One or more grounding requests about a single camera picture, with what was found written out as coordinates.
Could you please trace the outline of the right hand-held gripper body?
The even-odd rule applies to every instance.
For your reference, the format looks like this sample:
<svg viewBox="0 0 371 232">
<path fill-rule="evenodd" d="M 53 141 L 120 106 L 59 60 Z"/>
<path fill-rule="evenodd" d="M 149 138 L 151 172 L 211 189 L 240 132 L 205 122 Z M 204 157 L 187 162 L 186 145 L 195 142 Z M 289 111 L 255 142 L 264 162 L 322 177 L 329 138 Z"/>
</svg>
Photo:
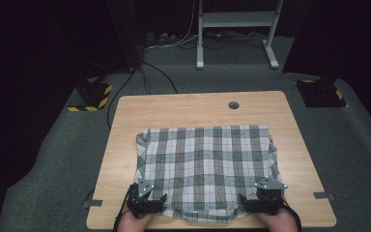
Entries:
<svg viewBox="0 0 371 232">
<path fill-rule="evenodd" d="M 255 212 L 275 214 L 283 205 L 283 193 L 287 186 L 266 177 L 256 183 L 255 187 L 257 188 Z"/>
</svg>

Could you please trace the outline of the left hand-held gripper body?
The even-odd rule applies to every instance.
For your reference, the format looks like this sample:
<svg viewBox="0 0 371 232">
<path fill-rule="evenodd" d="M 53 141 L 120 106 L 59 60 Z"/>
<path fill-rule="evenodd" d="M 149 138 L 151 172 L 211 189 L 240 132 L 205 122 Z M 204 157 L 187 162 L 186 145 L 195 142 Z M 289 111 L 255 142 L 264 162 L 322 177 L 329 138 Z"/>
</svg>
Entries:
<svg viewBox="0 0 371 232">
<path fill-rule="evenodd" d="M 153 186 L 148 182 L 133 183 L 129 187 L 127 205 L 135 217 L 152 214 L 153 207 L 148 200 Z"/>
</svg>

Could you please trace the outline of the plaid button-up shirt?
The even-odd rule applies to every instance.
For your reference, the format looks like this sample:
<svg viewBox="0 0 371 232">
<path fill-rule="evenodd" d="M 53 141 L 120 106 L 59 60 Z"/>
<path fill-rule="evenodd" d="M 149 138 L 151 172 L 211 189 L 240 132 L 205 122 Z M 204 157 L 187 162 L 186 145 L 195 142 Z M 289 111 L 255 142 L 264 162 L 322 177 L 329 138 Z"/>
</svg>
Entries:
<svg viewBox="0 0 371 232">
<path fill-rule="evenodd" d="M 146 129 L 136 145 L 136 176 L 154 186 L 151 199 L 167 196 L 162 214 L 170 218 L 243 218 L 240 195 L 254 199 L 265 177 L 282 180 L 266 125 Z"/>
</svg>

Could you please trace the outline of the grey tape strip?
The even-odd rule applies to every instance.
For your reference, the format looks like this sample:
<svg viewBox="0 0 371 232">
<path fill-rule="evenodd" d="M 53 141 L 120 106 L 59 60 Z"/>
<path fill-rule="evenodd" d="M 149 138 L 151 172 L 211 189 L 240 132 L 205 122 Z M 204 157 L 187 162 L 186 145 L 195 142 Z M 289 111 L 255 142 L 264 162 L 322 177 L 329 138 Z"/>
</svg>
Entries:
<svg viewBox="0 0 371 232">
<path fill-rule="evenodd" d="M 91 207 L 100 207 L 102 205 L 101 200 L 92 199 L 92 200 L 85 200 L 83 202 L 82 207 L 85 209 L 90 209 Z"/>
<path fill-rule="evenodd" d="M 315 199 L 328 199 L 328 200 L 335 200 L 335 196 L 333 193 L 328 193 L 325 191 L 313 192 Z"/>
</svg>

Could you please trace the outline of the black box with yellow stripes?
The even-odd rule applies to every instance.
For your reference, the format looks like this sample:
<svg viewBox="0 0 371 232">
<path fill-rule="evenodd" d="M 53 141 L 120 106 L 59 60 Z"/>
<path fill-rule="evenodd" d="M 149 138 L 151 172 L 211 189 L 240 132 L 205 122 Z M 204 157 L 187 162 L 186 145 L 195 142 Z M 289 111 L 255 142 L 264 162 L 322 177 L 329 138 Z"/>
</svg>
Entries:
<svg viewBox="0 0 371 232">
<path fill-rule="evenodd" d="M 317 80 L 297 80 L 296 85 L 306 107 L 346 107 L 335 82 L 336 78 L 322 76 Z"/>
<path fill-rule="evenodd" d="M 107 83 L 89 82 L 87 79 L 81 79 L 77 82 L 76 90 L 84 103 L 81 105 L 68 105 L 67 110 L 69 112 L 94 112 L 104 109 L 112 86 Z"/>
</svg>

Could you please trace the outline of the power strip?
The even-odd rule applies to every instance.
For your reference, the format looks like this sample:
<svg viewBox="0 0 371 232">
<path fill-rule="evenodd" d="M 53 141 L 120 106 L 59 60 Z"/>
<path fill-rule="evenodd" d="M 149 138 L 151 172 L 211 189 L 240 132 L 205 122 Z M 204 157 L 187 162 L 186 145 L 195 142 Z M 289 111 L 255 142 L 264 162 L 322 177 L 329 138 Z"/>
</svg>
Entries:
<svg viewBox="0 0 371 232">
<path fill-rule="evenodd" d="M 158 35 L 155 33 L 146 34 L 147 44 L 171 44 L 173 42 L 176 42 L 177 40 L 178 37 L 176 35 L 169 35 L 166 32 L 163 32 Z"/>
</svg>

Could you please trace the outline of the white metal stand frame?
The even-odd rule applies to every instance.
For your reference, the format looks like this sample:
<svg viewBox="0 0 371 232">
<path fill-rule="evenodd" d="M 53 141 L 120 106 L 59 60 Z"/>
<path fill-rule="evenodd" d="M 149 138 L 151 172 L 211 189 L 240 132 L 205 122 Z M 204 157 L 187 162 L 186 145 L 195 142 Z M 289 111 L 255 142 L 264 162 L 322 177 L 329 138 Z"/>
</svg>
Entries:
<svg viewBox="0 0 371 232">
<path fill-rule="evenodd" d="M 263 48 L 273 69 L 278 69 L 279 64 L 272 50 L 272 42 L 277 23 L 281 14 L 284 0 L 276 0 L 273 11 L 262 12 L 219 12 L 205 13 L 204 0 L 198 0 L 198 41 L 196 48 L 196 69 L 204 69 L 203 30 L 206 28 L 234 28 L 234 27 L 269 27 L 269 33 L 262 40 Z"/>
</svg>

